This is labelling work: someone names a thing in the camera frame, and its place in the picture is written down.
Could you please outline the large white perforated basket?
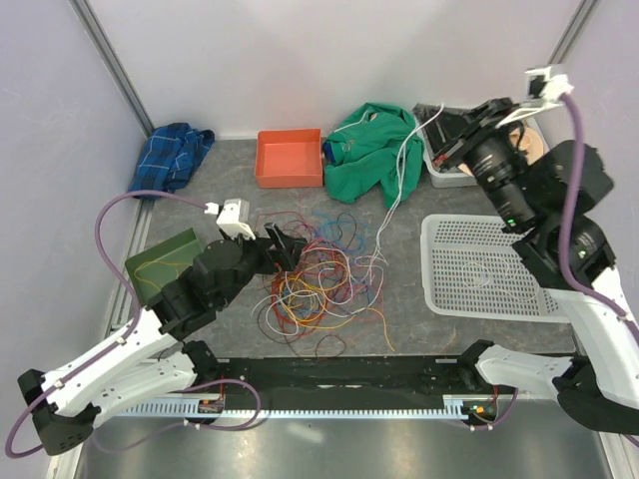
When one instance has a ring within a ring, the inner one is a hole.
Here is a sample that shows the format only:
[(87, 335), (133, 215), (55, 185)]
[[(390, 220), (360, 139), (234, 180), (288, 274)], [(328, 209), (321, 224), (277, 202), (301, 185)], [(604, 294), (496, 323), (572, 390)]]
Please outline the large white perforated basket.
[(512, 245), (499, 217), (429, 215), (420, 230), (425, 303), (442, 315), (490, 320), (566, 323)]

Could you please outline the green plastic tray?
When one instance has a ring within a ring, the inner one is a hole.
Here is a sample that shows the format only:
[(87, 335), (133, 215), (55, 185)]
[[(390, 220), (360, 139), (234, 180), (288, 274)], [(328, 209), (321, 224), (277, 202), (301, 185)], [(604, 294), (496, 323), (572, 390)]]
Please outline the green plastic tray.
[(140, 306), (146, 306), (161, 289), (192, 265), (203, 251), (193, 229), (184, 230), (125, 261), (125, 269)]

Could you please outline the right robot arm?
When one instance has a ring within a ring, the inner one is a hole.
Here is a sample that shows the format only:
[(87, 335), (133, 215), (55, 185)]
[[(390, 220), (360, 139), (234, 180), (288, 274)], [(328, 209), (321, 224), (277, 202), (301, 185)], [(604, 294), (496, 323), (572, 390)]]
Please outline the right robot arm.
[(521, 104), (499, 98), (469, 110), (421, 110), (440, 165), (470, 169), (504, 231), (517, 235), (522, 264), (560, 305), (583, 347), (579, 355), (553, 357), (478, 340), (457, 357), (456, 376), (472, 393), (493, 386), (550, 397), (581, 426), (636, 441), (638, 322), (612, 248), (588, 218), (614, 184), (585, 143), (574, 101), (560, 101), (573, 137), (532, 163), (520, 150), (531, 116)]

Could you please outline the small white perforated basket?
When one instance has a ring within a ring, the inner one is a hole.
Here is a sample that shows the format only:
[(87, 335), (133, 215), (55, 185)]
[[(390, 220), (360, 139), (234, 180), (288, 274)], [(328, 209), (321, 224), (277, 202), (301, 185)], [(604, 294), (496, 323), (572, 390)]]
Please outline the small white perforated basket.
[[(531, 128), (535, 129), (540, 134), (539, 128), (533, 120), (527, 120), (525, 124), (528, 124)], [(426, 171), (430, 177), (430, 181), (432, 185), (440, 189), (463, 188), (463, 187), (475, 186), (476, 181), (471, 171), (466, 166), (460, 165), (459, 167), (449, 168), (448, 170), (446, 170), (441, 165), (442, 158), (439, 156), (439, 153), (438, 153), (439, 150), (433, 150), (430, 147), (428, 139), (424, 137), (423, 133), (424, 133), (424, 130), (422, 128), (417, 133), (417, 135), (424, 142), (423, 162), (425, 164)], [(545, 144), (546, 152), (547, 152), (548, 147), (544, 139), (543, 139), (543, 142)]]

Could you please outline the blue plaid cloth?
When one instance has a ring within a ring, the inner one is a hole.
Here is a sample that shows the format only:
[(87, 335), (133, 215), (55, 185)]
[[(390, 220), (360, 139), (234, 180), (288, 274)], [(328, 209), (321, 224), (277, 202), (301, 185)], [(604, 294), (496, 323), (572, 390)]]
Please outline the blue plaid cloth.
[(154, 130), (141, 150), (129, 192), (154, 200), (151, 192), (174, 194), (185, 188), (216, 141), (212, 130), (172, 123)]

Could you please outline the beige bucket hat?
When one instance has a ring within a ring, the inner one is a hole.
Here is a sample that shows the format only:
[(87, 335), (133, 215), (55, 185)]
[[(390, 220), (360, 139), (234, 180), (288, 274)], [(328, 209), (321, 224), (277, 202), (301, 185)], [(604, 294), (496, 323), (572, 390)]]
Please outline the beige bucket hat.
[(528, 165), (534, 164), (546, 153), (541, 135), (528, 124), (524, 125), (523, 134), (520, 134), (518, 128), (511, 127), (509, 139), (511, 144), (524, 154)]

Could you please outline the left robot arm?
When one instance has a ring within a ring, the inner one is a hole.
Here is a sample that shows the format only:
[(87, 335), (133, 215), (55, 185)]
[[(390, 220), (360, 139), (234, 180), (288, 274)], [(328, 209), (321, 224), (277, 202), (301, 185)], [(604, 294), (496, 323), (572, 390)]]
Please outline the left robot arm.
[(265, 225), (266, 236), (224, 235), (209, 243), (140, 315), (65, 366), (29, 369), (18, 379), (39, 449), (63, 454), (119, 412), (148, 398), (187, 390), (208, 392), (219, 362), (190, 335), (215, 321), (255, 275), (296, 269), (308, 242)]

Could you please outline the orange plastic tray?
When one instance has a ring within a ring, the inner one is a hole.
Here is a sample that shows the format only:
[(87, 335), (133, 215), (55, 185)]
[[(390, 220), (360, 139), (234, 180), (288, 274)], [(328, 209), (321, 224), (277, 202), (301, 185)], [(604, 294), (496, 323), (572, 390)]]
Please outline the orange plastic tray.
[(257, 185), (262, 189), (323, 185), (320, 129), (264, 130), (257, 136)]

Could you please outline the green jacket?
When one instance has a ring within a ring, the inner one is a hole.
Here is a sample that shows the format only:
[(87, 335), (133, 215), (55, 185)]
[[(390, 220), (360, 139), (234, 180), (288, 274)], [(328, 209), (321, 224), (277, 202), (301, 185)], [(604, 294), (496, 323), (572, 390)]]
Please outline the green jacket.
[(421, 177), (424, 144), (413, 114), (399, 106), (365, 103), (325, 139), (323, 182), (327, 194), (354, 203), (380, 186), (384, 203), (404, 201)]

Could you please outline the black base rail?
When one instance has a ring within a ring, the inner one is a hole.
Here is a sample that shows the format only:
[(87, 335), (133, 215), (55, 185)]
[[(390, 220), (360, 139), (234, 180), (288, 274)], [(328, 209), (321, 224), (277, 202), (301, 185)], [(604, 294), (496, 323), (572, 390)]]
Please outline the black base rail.
[(253, 395), (237, 384), (211, 386), (220, 379), (251, 385), (262, 406), (301, 405), (433, 405), (444, 395), (490, 396), (492, 386), (472, 371), (445, 356), (342, 356), (331, 358), (231, 358), (199, 375), (197, 393), (222, 392), (253, 407)]

